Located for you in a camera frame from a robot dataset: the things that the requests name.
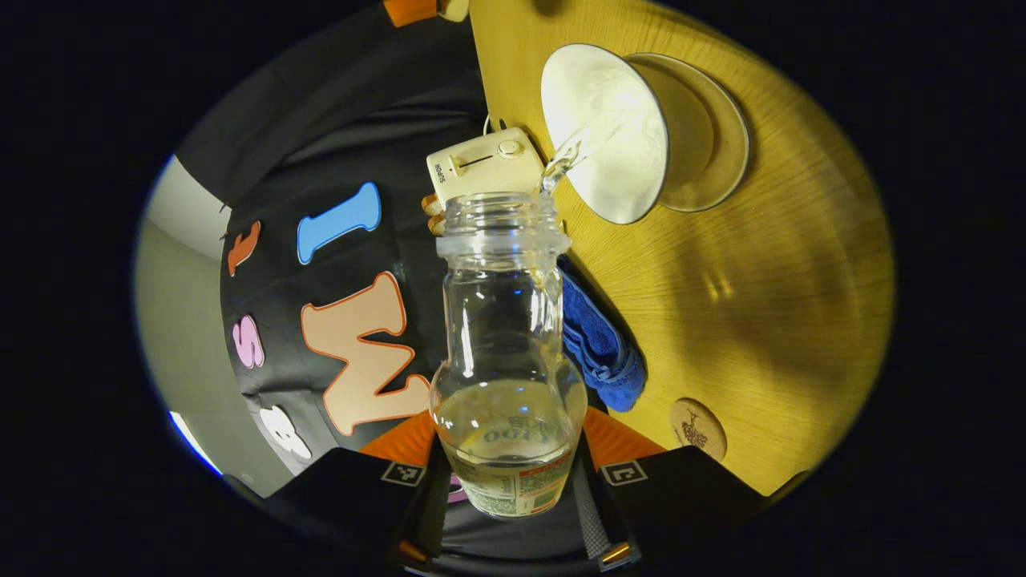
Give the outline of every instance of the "wooden coaster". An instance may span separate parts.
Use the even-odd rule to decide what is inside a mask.
[[[717,461],[726,455],[723,427],[711,411],[694,398],[681,398],[670,407],[670,425],[680,447],[694,445]]]

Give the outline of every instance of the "blue cloth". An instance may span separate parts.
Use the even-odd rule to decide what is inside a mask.
[[[569,260],[559,257],[557,265],[563,275],[563,349],[602,402],[626,413],[644,388],[644,359],[582,290]]]

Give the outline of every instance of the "wooden table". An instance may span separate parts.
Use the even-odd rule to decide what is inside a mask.
[[[887,224],[847,139],[767,63],[669,9],[641,0],[470,8],[492,124],[523,127],[546,158],[554,147],[541,75],[564,44],[667,54],[738,101],[752,158],[722,204],[694,214],[657,205],[620,226],[564,183],[557,208],[571,258],[647,362],[634,409],[613,416],[672,449],[671,403],[701,401],[725,430],[722,464],[764,495],[815,468],[872,390],[894,309]]]

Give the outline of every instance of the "clear glass bottle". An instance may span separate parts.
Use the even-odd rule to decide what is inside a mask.
[[[580,438],[587,393],[562,353],[556,268],[569,244],[548,194],[470,194],[445,207],[448,359],[430,410],[468,499],[496,518],[550,510]]]

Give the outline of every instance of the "letter w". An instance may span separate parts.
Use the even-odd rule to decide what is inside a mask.
[[[413,349],[363,339],[382,331],[399,336],[406,330],[406,310],[391,272],[330,305],[306,305],[301,324],[310,350],[346,362],[324,391],[324,409],[342,434],[352,435],[359,423],[408,417],[428,408],[429,384],[421,375],[408,377],[400,390],[379,392],[409,364]]]

